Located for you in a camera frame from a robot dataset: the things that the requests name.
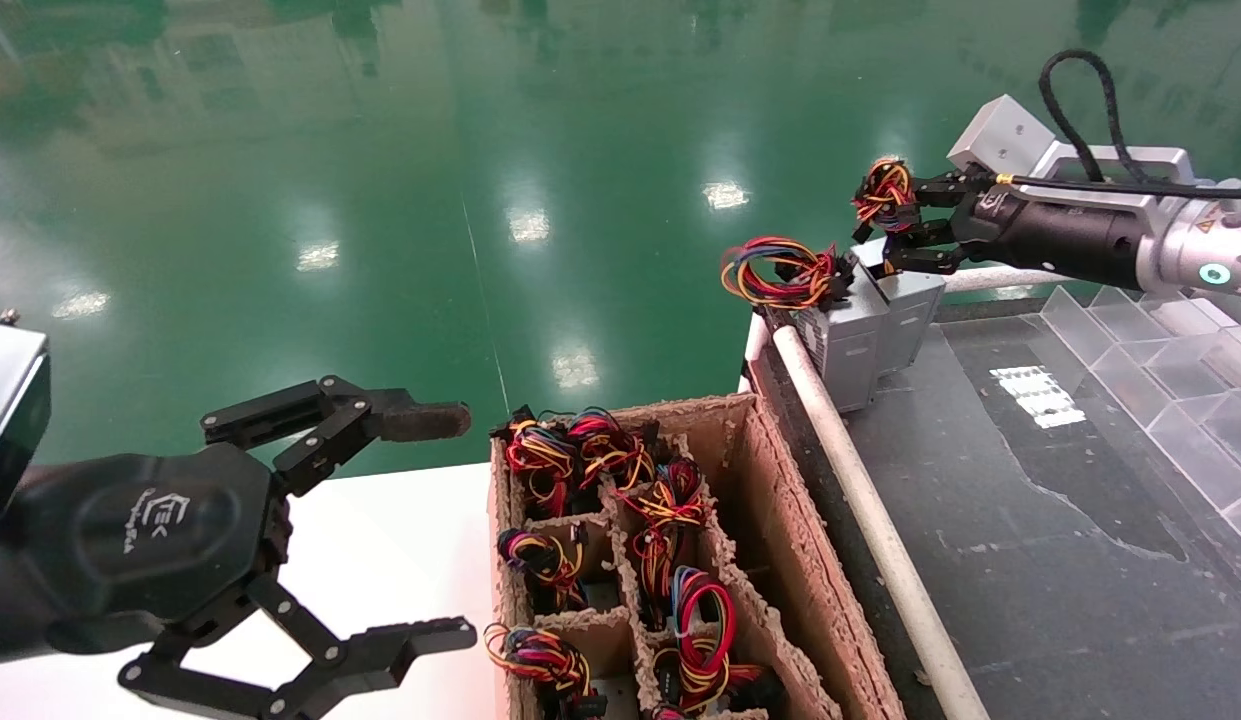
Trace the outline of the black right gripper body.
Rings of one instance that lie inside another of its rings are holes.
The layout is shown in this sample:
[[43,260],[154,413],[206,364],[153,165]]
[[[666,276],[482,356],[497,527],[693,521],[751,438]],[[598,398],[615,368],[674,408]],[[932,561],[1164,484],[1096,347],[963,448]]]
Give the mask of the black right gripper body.
[[956,241],[968,259],[1054,272],[1076,281],[1140,290],[1144,228],[1112,209],[1086,209],[972,192],[956,209]]

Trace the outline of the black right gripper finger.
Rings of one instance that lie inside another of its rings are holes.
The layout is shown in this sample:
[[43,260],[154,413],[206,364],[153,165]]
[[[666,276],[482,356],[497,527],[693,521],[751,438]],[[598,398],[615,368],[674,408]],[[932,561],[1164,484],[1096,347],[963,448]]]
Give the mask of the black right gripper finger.
[[916,272],[952,276],[968,259],[951,222],[922,222],[889,232],[882,246],[882,268],[889,276]]
[[958,206],[965,197],[985,191],[987,170],[949,170],[915,179],[915,200],[920,206]]

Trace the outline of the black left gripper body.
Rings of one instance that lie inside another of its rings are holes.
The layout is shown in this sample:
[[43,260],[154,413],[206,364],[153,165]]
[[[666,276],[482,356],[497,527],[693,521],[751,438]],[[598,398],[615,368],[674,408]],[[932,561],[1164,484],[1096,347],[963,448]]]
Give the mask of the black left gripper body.
[[208,646],[254,614],[288,538],[280,479],[232,444],[30,466],[9,497],[9,648]]

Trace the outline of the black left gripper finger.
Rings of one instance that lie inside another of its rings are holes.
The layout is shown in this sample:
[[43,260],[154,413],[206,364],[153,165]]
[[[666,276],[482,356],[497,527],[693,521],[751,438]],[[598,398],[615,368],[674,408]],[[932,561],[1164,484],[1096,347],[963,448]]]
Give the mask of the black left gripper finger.
[[231,588],[210,606],[213,629],[227,611],[263,611],[309,657],[308,665],[276,689],[184,667],[199,638],[168,626],[148,652],[123,667],[118,683],[141,700],[210,719],[321,719],[349,696],[390,691],[422,655],[467,650],[477,629],[465,618],[374,626],[340,639],[273,575]]
[[249,451],[294,437],[273,461],[282,492],[294,497],[307,495],[374,441],[450,439],[470,427],[464,402],[419,403],[406,389],[361,389],[338,375],[213,410],[201,420],[207,444]]

